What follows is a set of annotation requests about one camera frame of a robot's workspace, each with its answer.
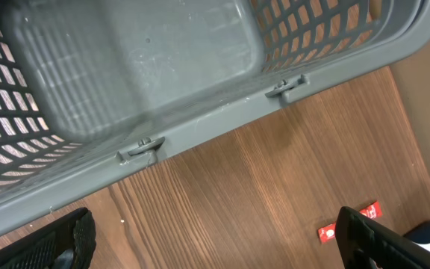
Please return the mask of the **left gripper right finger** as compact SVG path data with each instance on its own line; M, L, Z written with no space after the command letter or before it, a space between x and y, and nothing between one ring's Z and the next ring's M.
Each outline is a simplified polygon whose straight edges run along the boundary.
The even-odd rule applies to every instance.
M345 268L430 268L428 250L347 206L335 238Z

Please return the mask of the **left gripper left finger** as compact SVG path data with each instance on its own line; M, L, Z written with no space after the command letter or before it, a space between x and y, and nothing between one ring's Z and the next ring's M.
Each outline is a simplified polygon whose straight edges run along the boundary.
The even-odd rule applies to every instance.
M0 269L88 269L95 248L92 212L78 208L0 249Z

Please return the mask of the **red coffee stick sachet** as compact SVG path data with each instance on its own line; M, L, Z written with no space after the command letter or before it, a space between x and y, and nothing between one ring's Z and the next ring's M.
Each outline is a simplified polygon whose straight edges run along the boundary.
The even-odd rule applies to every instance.
M377 217L381 217L383 215L379 201L369 204L358 212L369 219L376 219ZM333 222L317 230L318 238L321 244L327 243L328 241L335 238L335 226L336 223Z

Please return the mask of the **grey plastic shopping basket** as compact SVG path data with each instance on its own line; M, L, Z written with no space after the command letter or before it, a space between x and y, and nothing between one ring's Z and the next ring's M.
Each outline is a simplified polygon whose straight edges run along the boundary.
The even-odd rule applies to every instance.
M0 236L429 40L430 0L0 0Z

